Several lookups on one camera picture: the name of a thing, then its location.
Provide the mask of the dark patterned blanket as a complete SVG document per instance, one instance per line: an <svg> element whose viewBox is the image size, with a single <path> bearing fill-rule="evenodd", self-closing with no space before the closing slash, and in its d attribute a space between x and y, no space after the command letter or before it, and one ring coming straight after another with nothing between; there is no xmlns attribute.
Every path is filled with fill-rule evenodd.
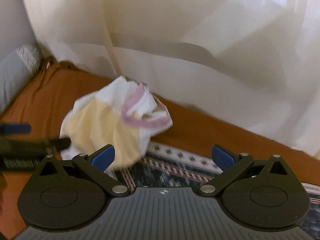
<svg viewBox="0 0 320 240"><path fill-rule="evenodd" d="M302 184L310 208L299 226L253 229L197 189L220 175L211 158L151 143L146 155L115 173L133 198L122 239L319 239L319 190Z"/></svg>

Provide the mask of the grey pillow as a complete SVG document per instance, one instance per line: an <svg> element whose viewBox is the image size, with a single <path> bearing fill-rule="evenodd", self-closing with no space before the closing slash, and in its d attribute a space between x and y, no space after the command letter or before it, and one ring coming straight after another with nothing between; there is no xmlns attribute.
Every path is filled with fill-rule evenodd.
<svg viewBox="0 0 320 240"><path fill-rule="evenodd" d="M39 71L43 55L35 44L23 44L1 61L1 113Z"/></svg>

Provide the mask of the cream white curtain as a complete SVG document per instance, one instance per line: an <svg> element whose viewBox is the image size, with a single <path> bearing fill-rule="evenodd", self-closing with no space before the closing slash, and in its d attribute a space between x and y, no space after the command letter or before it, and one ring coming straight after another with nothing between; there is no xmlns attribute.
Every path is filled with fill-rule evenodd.
<svg viewBox="0 0 320 240"><path fill-rule="evenodd" d="M319 157L319 0L23 0L45 55Z"/></svg>

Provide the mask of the yellow white pink-trimmed garment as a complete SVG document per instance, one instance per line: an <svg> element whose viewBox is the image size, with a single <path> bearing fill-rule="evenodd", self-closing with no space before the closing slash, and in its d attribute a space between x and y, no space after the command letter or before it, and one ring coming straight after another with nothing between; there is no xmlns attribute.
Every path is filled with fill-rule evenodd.
<svg viewBox="0 0 320 240"><path fill-rule="evenodd" d="M167 107L147 85L120 76L75 101L60 129L61 137L71 139L71 146L61 152L61 158L91 155L110 144L115 157L103 171L127 168L146 155L151 137L171 126Z"/></svg>

